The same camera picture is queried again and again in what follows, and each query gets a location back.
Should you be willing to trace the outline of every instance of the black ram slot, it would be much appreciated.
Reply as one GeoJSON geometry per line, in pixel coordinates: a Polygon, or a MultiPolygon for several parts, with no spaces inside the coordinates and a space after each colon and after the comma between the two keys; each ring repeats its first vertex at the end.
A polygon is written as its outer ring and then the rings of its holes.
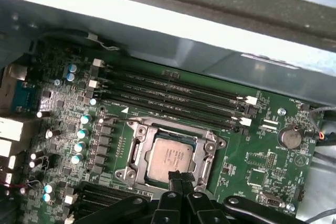
{"type": "Polygon", "coordinates": [[[160,81],[163,81],[163,82],[168,81],[169,83],[171,83],[173,85],[180,86],[180,87],[185,88],[185,89],[195,89],[195,90],[199,90],[201,92],[206,91],[209,94],[213,94],[213,95],[217,95],[217,96],[220,95],[222,97],[232,99],[232,100],[237,100],[237,97],[240,97],[239,94],[225,92],[225,91],[219,90],[219,89],[201,87],[201,86],[195,85],[193,83],[184,82],[184,81],[170,80],[170,79],[167,80],[166,78],[164,78],[162,76],[157,76],[157,75],[154,75],[154,74],[148,74],[148,73],[145,73],[145,72],[140,72],[140,71],[135,70],[135,69],[129,69],[129,68],[126,69],[126,68],[123,68],[122,66],[114,65],[112,71],[114,73],[117,73],[117,74],[123,74],[123,75],[131,74],[133,76],[138,76],[140,78],[145,77],[145,78],[148,78],[148,79],[153,79],[153,81],[157,81],[157,80],[160,80],[160,81]]]}
{"type": "Polygon", "coordinates": [[[217,115],[221,118],[227,118],[227,119],[231,119],[232,116],[235,116],[234,113],[230,113],[227,111],[219,111],[216,109],[212,109],[212,108],[202,108],[200,106],[194,106],[192,104],[187,104],[184,102],[178,102],[176,100],[173,99],[169,99],[169,98],[164,98],[164,97],[159,97],[157,95],[153,95],[153,94],[147,94],[147,93],[138,93],[136,91],[132,91],[132,90],[122,90],[122,89],[116,89],[119,92],[122,93],[127,93],[130,94],[134,97],[136,96],[140,96],[141,98],[146,98],[146,99],[150,99],[156,102],[160,102],[160,103],[164,103],[168,106],[179,106],[180,108],[187,108],[190,110],[196,110],[196,111],[201,111],[205,114],[209,114],[209,115],[217,115]]]}
{"type": "Polygon", "coordinates": [[[176,94],[176,92],[172,93],[167,91],[165,88],[161,88],[158,87],[158,89],[151,89],[149,87],[143,87],[142,83],[138,83],[137,85],[135,84],[125,84],[122,83],[122,87],[119,87],[120,84],[119,83],[114,83],[114,84],[108,84],[107,85],[111,90],[120,90],[120,91],[125,91],[125,89],[128,90],[132,90],[132,92],[144,92],[147,95],[153,96],[153,97],[161,97],[162,99],[166,99],[166,100],[171,100],[171,101],[178,101],[182,104],[186,104],[186,103],[202,103],[203,105],[206,105],[209,109],[211,109],[210,106],[216,106],[220,109],[227,109],[227,110],[231,110],[232,114],[235,112],[235,110],[241,108],[243,112],[245,110],[245,108],[243,106],[241,106],[240,104],[233,104],[227,101],[207,101],[206,99],[201,99],[201,98],[196,98],[193,95],[187,95],[187,93],[185,95],[180,95],[180,94],[176,94]],[[167,95],[170,95],[172,97],[174,97],[174,99],[170,99],[167,98],[167,95]]]}
{"type": "Polygon", "coordinates": [[[175,84],[173,82],[170,82],[168,80],[152,80],[152,79],[146,79],[143,77],[138,77],[139,79],[136,79],[134,77],[130,77],[130,76],[116,76],[116,75],[111,75],[109,76],[109,80],[113,80],[113,81],[120,81],[120,82],[128,82],[131,84],[135,84],[135,85],[140,85],[140,86],[144,86],[144,87],[148,87],[148,88],[153,88],[153,86],[155,86],[155,89],[164,91],[164,92],[171,92],[174,94],[182,94],[182,95],[191,95],[191,97],[202,97],[202,99],[211,99],[209,97],[210,95],[214,95],[216,98],[212,99],[212,102],[214,102],[214,99],[230,99],[230,100],[234,100],[237,101],[236,96],[234,96],[233,98],[228,98],[224,95],[222,95],[220,92],[215,93],[215,92],[209,92],[209,90],[207,88],[203,88],[203,87],[198,87],[198,89],[192,89],[192,86],[179,86],[178,84],[175,84]]]}
{"type": "Polygon", "coordinates": [[[234,125],[224,123],[224,122],[221,122],[221,121],[218,122],[218,121],[214,121],[214,120],[211,120],[211,119],[202,118],[200,116],[191,116],[191,115],[186,115],[185,113],[178,113],[177,111],[164,109],[164,107],[157,108],[157,107],[154,107],[154,106],[149,105],[149,104],[146,105],[144,103],[137,102],[137,101],[130,100],[130,99],[126,99],[126,98],[122,98],[122,97],[116,98],[116,97],[109,96],[109,97],[105,97],[105,98],[108,99],[108,100],[111,100],[111,101],[121,102],[121,103],[124,103],[124,104],[127,104],[127,105],[146,108],[149,111],[156,112],[156,113],[161,113],[162,115],[166,115],[166,116],[173,116],[173,117],[184,118],[184,119],[188,119],[188,120],[192,120],[192,121],[196,121],[196,122],[202,122],[204,124],[216,126],[216,127],[219,127],[219,128],[225,129],[225,130],[234,130],[234,132],[239,132],[239,130],[240,130],[239,126],[234,126],[234,125]]]}

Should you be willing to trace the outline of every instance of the cable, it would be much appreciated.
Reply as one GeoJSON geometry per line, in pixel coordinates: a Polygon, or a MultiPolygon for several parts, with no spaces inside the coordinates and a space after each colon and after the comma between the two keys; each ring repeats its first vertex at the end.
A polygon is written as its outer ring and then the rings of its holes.
{"type": "Polygon", "coordinates": [[[31,184],[30,183],[34,183],[34,182],[38,182],[41,186],[42,186],[42,188],[44,188],[44,185],[42,184],[42,182],[41,181],[39,181],[39,180],[32,180],[32,181],[28,181],[27,183],[26,183],[26,185],[28,185],[28,186],[30,186],[31,187],[31,184]]]}
{"type": "Polygon", "coordinates": [[[314,152],[313,157],[318,158],[319,160],[325,161],[331,165],[336,166],[336,158],[328,155],[321,154],[319,152],[314,152]]]}
{"type": "Polygon", "coordinates": [[[324,217],[331,216],[331,215],[336,215],[336,208],[321,212],[318,215],[315,215],[314,217],[306,220],[306,223],[312,223],[314,221],[317,221],[319,219],[322,219],[324,217]]]}
{"type": "Polygon", "coordinates": [[[323,111],[336,111],[336,106],[325,106],[325,107],[319,107],[317,109],[314,109],[309,112],[308,119],[311,125],[313,126],[314,130],[316,130],[319,133],[320,139],[324,140],[324,133],[321,132],[319,126],[317,125],[316,121],[313,118],[313,114],[323,111]]]}

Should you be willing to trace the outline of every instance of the integrated circuit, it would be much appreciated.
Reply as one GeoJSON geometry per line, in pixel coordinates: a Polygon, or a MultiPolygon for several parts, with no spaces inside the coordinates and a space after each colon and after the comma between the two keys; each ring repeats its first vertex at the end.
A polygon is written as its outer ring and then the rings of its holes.
{"type": "Polygon", "coordinates": [[[252,186],[263,186],[265,181],[265,172],[262,170],[252,169],[250,173],[250,177],[248,179],[248,184],[252,186]]]}
{"type": "Polygon", "coordinates": [[[63,106],[64,106],[64,101],[58,100],[57,103],[56,103],[56,107],[63,108],[63,106]]]}
{"type": "Polygon", "coordinates": [[[189,171],[193,147],[178,141],[157,138],[149,159],[147,176],[150,179],[168,183],[168,172],[189,171]]]}

